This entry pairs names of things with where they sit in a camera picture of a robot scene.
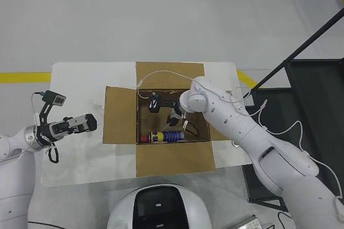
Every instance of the open cardboard box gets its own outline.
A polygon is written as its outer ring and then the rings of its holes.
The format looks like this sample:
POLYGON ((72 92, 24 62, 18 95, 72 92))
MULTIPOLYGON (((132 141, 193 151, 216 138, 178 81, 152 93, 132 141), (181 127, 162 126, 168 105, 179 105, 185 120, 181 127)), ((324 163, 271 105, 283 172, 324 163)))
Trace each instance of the open cardboard box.
MULTIPOLYGON (((136 81, 159 70, 169 70, 191 78, 204 76, 203 64, 137 62, 136 81)), ((139 92, 152 93, 157 89, 166 99, 169 96, 175 99, 190 85, 189 79, 170 72, 159 72, 145 79, 139 92)), ((227 139, 209 126, 201 113, 189 114, 187 119, 196 122, 202 139, 193 139, 187 134, 182 143, 140 144, 141 135, 164 128, 171 112, 170 108, 161 108, 158 114, 151 114, 146 107, 149 102, 138 98, 135 89, 106 87, 103 143, 136 144, 137 177, 215 171, 211 141, 227 139)), ((179 123, 175 128, 182 128, 182 124, 179 123)))
MULTIPOLYGON (((151 113, 148 109, 150 105, 150 100, 152 93, 155 92, 158 96, 163 98, 163 100, 177 102, 180 95, 185 92, 186 89, 180 90, 167 90, 167 89, 142 89, 139 90, 139 94, 143 97, 148 97, 147 99, 137 96, 137 107, 136 107, 136 142, 137 144, 153 144, 153 143, 142 143, 141 137, 147 136, 150 132, 163 131, 166 127, 167 116, 170 115, 172 108, 161 107, 158 113, 151 113)), ((186 120, 190 123, 187 125, 186 129, 183 130, 183 123, 180 121, 176 126, 167 127, 165 131, 184 131, 185 138, 183 140, 167 143, 193 143, 193 142, 203 142, 210 141, 209 125, 205 121, 202 113, 189 113, 186 115, 186 120)))

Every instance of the spray can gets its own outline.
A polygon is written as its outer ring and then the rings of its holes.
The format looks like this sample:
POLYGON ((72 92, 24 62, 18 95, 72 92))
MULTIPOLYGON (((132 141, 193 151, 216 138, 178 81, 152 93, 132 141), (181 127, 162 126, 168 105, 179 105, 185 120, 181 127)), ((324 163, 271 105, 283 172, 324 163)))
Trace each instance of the spray can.
POLYGON ((158 131, 150 132, 146 139, 145 137, 142 137, 142 142, 146 141, 148 143, 174 143, 176 141, 183 140, 184 138, 185 135, 183 134, 183 131, 158 131))

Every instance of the white table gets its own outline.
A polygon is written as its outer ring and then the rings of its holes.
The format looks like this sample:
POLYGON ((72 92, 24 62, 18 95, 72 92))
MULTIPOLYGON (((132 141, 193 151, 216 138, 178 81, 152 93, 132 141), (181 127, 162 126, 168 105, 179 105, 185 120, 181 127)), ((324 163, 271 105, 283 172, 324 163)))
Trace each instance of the white table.
MULTIPOLYGON (((106 86, 136 89, 135 62, 67 62, 53 65, 50 90, 67 97, 62 107, 54 106, 48 121, 91 113, 96 131, 66 136, 56 143, 60 162, 48 155, 42 163, 44 187, 136 178, 136 145, 102 144, 104 94, 106 86)), ((225 90, 239 87, 236 67, 228 62, 202 62, 205 77, 225 90)), ((242 98, 240 89, 233 91, 242 98)), ((241 148, 230 141, 212 141, 216 168, 250 164, 241 148)))

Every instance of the red can cap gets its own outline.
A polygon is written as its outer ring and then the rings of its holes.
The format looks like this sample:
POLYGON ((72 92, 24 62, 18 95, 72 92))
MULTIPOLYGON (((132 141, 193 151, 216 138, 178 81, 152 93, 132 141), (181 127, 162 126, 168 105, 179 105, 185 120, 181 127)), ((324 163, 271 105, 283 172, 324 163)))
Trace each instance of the red can cap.
POLYGON ((148 143, 148 137, 147 136, 141 136, 140 140, 142 143, 148 143))

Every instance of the yellow floor stripe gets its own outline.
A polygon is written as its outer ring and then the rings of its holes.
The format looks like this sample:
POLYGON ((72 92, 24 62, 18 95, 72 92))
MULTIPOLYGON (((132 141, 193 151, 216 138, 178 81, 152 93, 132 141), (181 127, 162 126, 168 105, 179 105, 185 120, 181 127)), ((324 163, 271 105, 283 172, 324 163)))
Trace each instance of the yellow floor stripe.
POLYGON ((257 82, 251 79, 250 76, 247 76, 245 73, 243 73, 240 70, 237 70, 237 74, 239 76, 239 80, 242 81, 245 85, 249 86, 250 88, 253 88, 254 86, 256 86, 257 82))
POLYGON ((0 73, 0 84, 23 84, 28 82, 50 82, 51 72, 0 73))
MULTIPOLYGON (((237 70, 239 80, 253 88, 257 82, 240 70, 237 70)), ((51 72, 12 72, 0 73, 0 84, 23 84, 30 82, 51 82, 51 72)))

